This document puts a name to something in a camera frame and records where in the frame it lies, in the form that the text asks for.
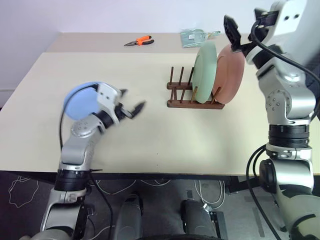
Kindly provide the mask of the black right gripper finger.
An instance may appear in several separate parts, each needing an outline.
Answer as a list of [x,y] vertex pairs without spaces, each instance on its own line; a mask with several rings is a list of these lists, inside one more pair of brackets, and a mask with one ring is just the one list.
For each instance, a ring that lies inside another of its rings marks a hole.
[[231,44],[231,50],[233,52],[241,52],[241,34],[238,31],[238,25],[235,20],[232,17],[225,15],[223,18],[223,26],[225,34]]
[[257,45],[254,42],[241,44],[235,49],[235,52],[242,52],[242,54],[246,57],[256,46]]

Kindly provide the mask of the blue plate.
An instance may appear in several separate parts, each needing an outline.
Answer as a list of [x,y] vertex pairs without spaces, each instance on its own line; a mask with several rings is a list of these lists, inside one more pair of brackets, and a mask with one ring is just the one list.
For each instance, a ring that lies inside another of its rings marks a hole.
[[97,91],[89,87],[90,85],[97,85],[99,82],[86,82],[74,87],[64,98],[63,105],[65,106],[67,100],[72,94],[75,95],[68,102],[64,113],[72,120],[81,120],[91,113],[98,113],[100,108],[97,102]]

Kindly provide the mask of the green plate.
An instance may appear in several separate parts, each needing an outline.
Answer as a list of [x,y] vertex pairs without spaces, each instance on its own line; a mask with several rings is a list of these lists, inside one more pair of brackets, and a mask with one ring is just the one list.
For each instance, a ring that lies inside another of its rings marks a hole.
[[217,71],[217,49],[213,41],[206,41],[198,50],[192,74],[194,99],[204,104],[210,97]]

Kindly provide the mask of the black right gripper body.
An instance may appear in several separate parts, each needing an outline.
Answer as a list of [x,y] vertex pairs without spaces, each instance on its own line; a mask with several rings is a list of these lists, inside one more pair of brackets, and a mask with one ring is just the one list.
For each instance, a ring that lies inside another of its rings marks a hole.
[[279,15],[278,10],[266,11],[261,8],[254,9],[256,22],[254,28],[265,28],[269,26],[274,26],[277,22]]

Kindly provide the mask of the black table frame leg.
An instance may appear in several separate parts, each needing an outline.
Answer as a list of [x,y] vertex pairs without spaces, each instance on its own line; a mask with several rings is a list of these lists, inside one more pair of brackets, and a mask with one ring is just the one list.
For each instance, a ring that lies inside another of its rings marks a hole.
[[[252,188],[260,186],[260,182],[255,177],[249,177],[249,183]],[[237,193],[239,191],[248,190],[247,179],[244,175],[241,176],[230,176],[226,181],[226,186],[229,193]]]

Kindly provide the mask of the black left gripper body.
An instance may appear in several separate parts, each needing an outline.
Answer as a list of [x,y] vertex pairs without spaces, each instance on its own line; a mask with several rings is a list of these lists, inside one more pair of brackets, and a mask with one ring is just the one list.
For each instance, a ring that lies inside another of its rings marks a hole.
[[118,120],[123,120],[124,118],[132,119],[133,114],[124,109],[123,104],[120,102],[120,99],[118,97],[114,100],[114,113]]

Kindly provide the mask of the wooden dish rack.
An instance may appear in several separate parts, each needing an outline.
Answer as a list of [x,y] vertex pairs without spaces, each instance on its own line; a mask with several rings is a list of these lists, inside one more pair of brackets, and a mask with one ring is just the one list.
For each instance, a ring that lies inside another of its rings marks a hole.
[[[188,82],[182,82],[184,74],[184,67],[181,67],[179,81],[174,82],[174,67],[170,68],[170,78],[166,85],[166,89],[170,90],[170,99],[166,102],[168,108],[180,108],[180,109],[205,109],[205,110],[222,110],[225,104],[217,101],[217,97],[220,95],[221,87],[218,87],[216,92],[213,90],[210,93],[211,100],[207,100],[205,103],[200,103],[196,100],[196,94],[198,93],[198,87],[193,87],[192,76],[194,67],[191,68]],[[192,91],[190,99],[184,100],[186,91]]]

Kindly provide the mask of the pink plate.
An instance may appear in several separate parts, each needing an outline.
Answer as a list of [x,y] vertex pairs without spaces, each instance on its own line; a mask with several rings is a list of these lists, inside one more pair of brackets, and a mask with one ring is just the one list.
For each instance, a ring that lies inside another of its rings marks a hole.
[[220,104],[228,104],[237,94],[245,69],[243,53],[233,52],[231,44],[226,45],[217,57],[216,76],[213,85],[215,95],[220,88],[215,100]]

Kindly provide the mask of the dark blue fabric object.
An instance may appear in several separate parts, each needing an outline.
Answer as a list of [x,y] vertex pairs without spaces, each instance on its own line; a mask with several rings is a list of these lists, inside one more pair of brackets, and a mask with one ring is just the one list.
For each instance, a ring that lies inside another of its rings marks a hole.
[[[314,58],[307,63],[306,68],[313,72],[320,79],[320,53],[315,55]],[[320,118],[320,106],[318,106],[320,102],[320,83],[308,74],[306,75],[305,83],[308,89],[312,91],[316,98],[316,106],[311,119],[313,120],[316,116]]]

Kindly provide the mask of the dark rounded robot foot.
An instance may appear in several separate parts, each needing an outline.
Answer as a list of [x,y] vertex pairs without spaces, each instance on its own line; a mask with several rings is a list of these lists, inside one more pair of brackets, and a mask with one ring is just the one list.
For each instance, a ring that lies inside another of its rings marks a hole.
[[183,230],[188,235],[215,237],[215,229],[208,212],[194,199],[186,199],[180,205]]
[[114,232],[114,240],[137,240],[143,236],[143,200],[132,192],[122,204]]

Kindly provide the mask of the orange handled pliers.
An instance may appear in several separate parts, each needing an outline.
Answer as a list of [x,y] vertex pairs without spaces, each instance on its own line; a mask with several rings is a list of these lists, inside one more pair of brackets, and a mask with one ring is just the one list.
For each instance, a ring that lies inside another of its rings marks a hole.
[[127,47],[127,46],[135,46],[135,45],[137,45],[137,46],[150,45],[150,44],[153,44],[154,41],[155,40],[152,39],[152,37],[150,35],[145,35],[140,38],[137,38],[134,41],[126,43],[124,46]]

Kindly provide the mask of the clear plastic bag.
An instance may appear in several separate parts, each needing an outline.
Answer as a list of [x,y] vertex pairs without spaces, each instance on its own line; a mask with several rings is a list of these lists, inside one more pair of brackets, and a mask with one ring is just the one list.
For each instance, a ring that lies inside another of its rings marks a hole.
[[208,34],[202,29],[184,29],[180,32],[180,40],[183,48],[200,47],[208,38]]

